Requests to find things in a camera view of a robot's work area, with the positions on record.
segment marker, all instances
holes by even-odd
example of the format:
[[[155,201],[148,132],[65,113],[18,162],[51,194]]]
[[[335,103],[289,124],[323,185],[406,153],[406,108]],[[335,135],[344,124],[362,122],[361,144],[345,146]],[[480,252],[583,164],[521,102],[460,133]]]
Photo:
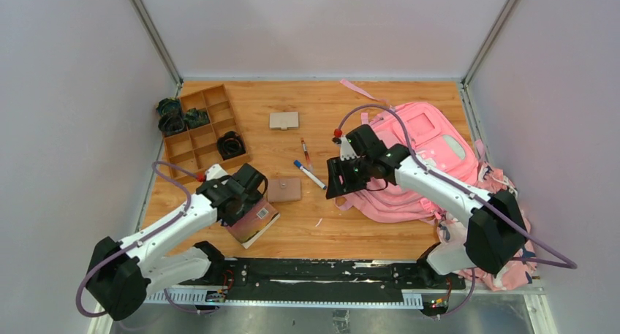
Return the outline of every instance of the marker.
[[[314,172],[314,167],[312,167],[312,162],[310,161],[310,154],[308,153],[308,148],[306,147],[306,142],[301,138],[301,148],[303,149],[303,153],[306,155],[306,162],[308,163],[308,171]]]
[[[301,164],[301,162],[299,162],[298,160],[295,160],[294,164],[295,164],[295,166],[297,166],[298,169],[301,170],[301,172],[304,172],[310,179],[312,179],[313,182],[315,182],[318,186],[320,186],[321,189],[323,189],[323,190],[327,189],[327,186],[319,178],[317,178],[316,175],[313,175],[310,171],[308,171]]]

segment white marker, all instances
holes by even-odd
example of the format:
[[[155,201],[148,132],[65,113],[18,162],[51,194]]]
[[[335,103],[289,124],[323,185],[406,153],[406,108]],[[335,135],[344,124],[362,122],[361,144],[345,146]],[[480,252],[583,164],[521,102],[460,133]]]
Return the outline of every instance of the white marker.
[[[321,189],[326,190],[328,187],[319,179],[316,175],[313,175],[310,171],[308,171],[298,160],[295,160],[295,166],[304,172],[310,179],[313,180]]]

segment wooden tabletop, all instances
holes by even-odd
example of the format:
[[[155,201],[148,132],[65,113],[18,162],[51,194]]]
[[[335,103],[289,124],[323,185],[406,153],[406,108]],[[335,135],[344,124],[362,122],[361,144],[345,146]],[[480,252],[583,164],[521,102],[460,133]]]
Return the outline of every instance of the wooden tabletop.
[[[181,94],[222,82],[185,82]],[[308,146],[314,172],[327,182],[325,161],[339,155],[333,130],[352,108],[373,103],[334,81],[223,82],[252,155],[250,164],[268,178],[299,177],[302,200],[277,203],[280,219],[249,249],[244,249],[219,225],[196,232],[174,249],[181,252],[208,240],[228,257],[297,257],[313,259],[416,259],[437,241],[434,227],[422,221],[382,224],[352,208],[340,211],[325,191],[310,181],[293,161],[304,163],[300,139]],[[356,82],[370,94],[392,105],[429,102],[438,107],[470,141],[458,89],[451,82]],[[269,129],[269,114],[298,111],[299,129]],[[369,111],[371,117],[378,111]],[[344,132],[360,125],[351,116]],[[188,183],[194,191],[198,183]],[[184,201],[184,194],[162,179],[155,182],[144,226],[154,223]]]

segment white wall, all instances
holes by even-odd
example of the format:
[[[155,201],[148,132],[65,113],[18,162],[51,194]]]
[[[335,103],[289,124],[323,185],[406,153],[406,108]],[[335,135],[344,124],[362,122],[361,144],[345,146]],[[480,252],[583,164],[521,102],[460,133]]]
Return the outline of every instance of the white wall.
[[[85,333],[75,291],[135,228],[172,81],[128,0],[0,0],[0,20],[0,332]]]
[[[506,0],[143,0],[184,77],[462,77]]]
[[[618,332],[619,17],[620,0],[522,0],[472,85],[534,233],[579,265],[540,268],[560,333]]]

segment wooden tray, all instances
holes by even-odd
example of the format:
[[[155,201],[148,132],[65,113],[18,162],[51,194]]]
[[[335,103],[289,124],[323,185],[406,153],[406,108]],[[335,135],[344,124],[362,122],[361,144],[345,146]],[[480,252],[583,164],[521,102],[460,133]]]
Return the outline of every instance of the wooden tray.
[[[187,94],[179,99],[183,113],[192,108],[206,111],[210,123],[194,129],[188,128],[183,133],[164,137],[165,161],[198,174],[205,172],[214,164],[220,164],[222,168],[228,170],[252,159],[248,143],[241,134],[235,111],[223,85]],[[235,131],[241,136],[246,147],[246,153],[223,160],[217,151],[217,140],[228,131]],[[170,177],[183,184],[194,181],[194,178],[172,168],[170,168]]]

